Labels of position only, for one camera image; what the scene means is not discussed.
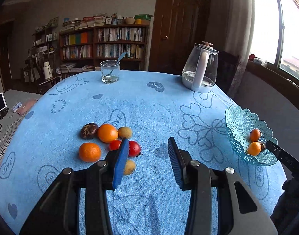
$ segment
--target red tomato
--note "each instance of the red tomato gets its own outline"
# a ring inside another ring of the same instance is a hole
[[[121,144],[121,140],[113,140],[111,143],[109,143],[109,150],[117,150],[119,149]]]
[[[139,153],[141,153],[140,145],[136,141],[130,140],[129,141],[129,156],[135,157],[135,156],[138,156]]]

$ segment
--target electric kettle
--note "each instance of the electric kettle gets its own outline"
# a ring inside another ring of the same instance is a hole
[[[49,78],[52,77],[53,70],[50,68],[50,63],[49,62],[44,62],[43,71],[44,71],[45,79],[49,79]]]
[[[194,92],[208,93],[216,83],[218,53],[208,42],[194,44],[182,71],[182,83]]]

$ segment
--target white kettle handle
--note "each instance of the white kettle handle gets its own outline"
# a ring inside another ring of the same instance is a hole
[[[198,92],[198,90],[203,82],[209,55],[210,55],[209,50],[206,50],[203,48],[201,49],[200,56],[198,58],[198,62],[197,62],[197,66],[196,66],[193,83],[191,86],[191,90],[194,92]]]

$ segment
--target window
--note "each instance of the window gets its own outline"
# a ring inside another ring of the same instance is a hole
[[[283,35],[279,31],[279,11],[285,27]],[[299,80],[299,8],[293,0],[255,0],[250,53]]]

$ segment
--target teal plastic basket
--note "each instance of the teal plastic basket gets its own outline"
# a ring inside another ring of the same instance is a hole
[[[260,130],[261,136],[258,141],[266,143],[268,140],[278,144],[278,140],[273,138],[273,132],[268,128],[265,121],[260,121],[257,114],[251,113],[249,109],[240,106],[230,106],[226,109],[226,130],[233,150],[244,161],[259,165],[270,166],[277,162],[277,158],[267,149],[257,156],[247,154],[249,144],[249,134],[253,129]]]

